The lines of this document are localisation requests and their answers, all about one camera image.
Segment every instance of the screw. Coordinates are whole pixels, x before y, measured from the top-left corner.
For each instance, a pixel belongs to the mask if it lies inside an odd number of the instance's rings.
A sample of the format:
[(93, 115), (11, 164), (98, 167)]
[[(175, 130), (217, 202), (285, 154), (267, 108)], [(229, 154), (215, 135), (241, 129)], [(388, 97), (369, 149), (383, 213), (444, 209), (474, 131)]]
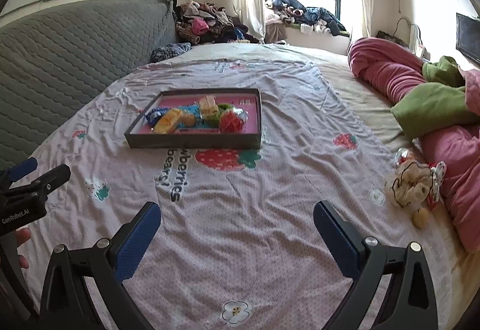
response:
[(376, 246), (378, 245), (378, 240), (377, 238), (374, 238), (373, 236), (368, 236), (365, 238), (365, 243), (369, 246)]
[(102, 238), (97, 242), (97, 247), (100, 249), (105, 249), (110, 244), (110, 241), (107, 238)]
[(58, 254), (58, 253), (61, 253), (64, 248), (65, 248), (65, 246), (64, 246), (63, 244), (58, 244), (57, 246), (55, 246), (55, 248), (53, 249), (53, 251)]
[(421, 248), (422, 247), (417, 242), (412, 242), (410, 244), (410, 249), (412, 249), (413, 251), (419, 252), (421, 250)]

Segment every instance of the pink bedsheet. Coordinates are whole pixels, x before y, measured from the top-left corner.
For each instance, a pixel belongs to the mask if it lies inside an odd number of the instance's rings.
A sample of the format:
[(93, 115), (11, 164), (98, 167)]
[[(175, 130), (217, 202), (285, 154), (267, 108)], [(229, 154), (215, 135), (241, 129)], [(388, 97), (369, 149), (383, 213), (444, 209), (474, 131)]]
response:
[[(379, 90), (391, 102), (399, 102), (413, 87), (424, 83), (422, 61), (387, 40), (369, 38), (356, 41), (349, 49), (353, 74)], [(474, 88), (480, 73), (463, 71), (474, 85), (467, 95), (469, 109), (479, 107)], [(419, 138), (428, 163), (443, 160), (447, 173), (442, 185), (445, 205), (453, 218), (460, 240), (468, 252), (480, 249), (480, 126), (453, 126)]]

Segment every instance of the mattress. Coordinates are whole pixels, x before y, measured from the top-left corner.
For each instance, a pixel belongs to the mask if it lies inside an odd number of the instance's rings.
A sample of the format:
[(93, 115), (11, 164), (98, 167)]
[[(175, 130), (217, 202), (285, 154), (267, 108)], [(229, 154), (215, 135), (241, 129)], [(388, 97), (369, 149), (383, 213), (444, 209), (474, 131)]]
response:
[[(318, 49), (274, 44), (220, 44), (195, 47), (185, 55), (168, 62), (222, 59), (312, 62), (320, 68), (335, 91), (392, 153), (400, 147), (409, 147), (416, 150), (417, 158), (422, 159), (417, 146), (406, 139), (390, 113), (390, 102), (378, 91), (352, 75), (346, 56)], [(446, 243), (452, 271), (452, 310), (446, 327), (451, 329), (463, 315), (480, 286), (480, 253), (468, 254), (464, 250), (445, 207), (436, 207), (433, 214)]]
[[(260, 150), (126, 144), (124, 131), (160, 90), (232, 85), (261, 91)], [(451, 273), (437, 224), (430, 217), (419, 231), (385, 201), (392, 154), (314, 63), (196, 57), (140, 67), (77, 112), (34, 156), (42, 162), (36, 175), (61, 162), (72, 173), (49, 196), (48, 214), (32, 224), (32, 240), (22, 248), (35, 263), (26, 277), (36, 303), (56, 244), (92, 246), (155, 201), (162, 225), (124, 283), (155, 328), (322, 328), (351, 284), (313, 223), (314, 205), (328, 200), (362, 236), (401, 247), (422, 243), (440, 328), (446, 326)], [(362, 330), (370, 328), (387, 285), (384, 277)], [(92, 297), (100, 302), (96, 291)]]

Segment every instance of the plush teddy bear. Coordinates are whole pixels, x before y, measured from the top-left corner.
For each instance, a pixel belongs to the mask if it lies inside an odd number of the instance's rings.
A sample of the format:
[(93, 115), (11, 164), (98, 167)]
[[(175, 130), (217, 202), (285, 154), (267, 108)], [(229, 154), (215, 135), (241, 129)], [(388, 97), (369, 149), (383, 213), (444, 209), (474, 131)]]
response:
[(429, 212), (422, 207), (422, 203), (433, 188), (433, 175), (429, 165), (407, 159), (385, 180), (386, 198), (409, 210), (414, 226), (419, 229), (423, 229), (428, 223)]

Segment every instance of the stuffed toy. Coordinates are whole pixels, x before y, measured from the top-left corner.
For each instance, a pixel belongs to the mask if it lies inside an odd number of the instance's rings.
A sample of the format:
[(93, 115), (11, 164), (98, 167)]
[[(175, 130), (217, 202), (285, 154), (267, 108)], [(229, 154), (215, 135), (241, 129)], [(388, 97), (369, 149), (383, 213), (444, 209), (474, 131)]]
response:
[(422, 206), (425, 201), (430, 210), (440, 201), (440, 186), (446, 172), (446, 165), (422, 164), (410, 153), (404, 153), (397, 160), (394, 174), (385, 180), (386, 198), (411, 213), (412, 222), (419, 229), (428, 223), (429, 212)]

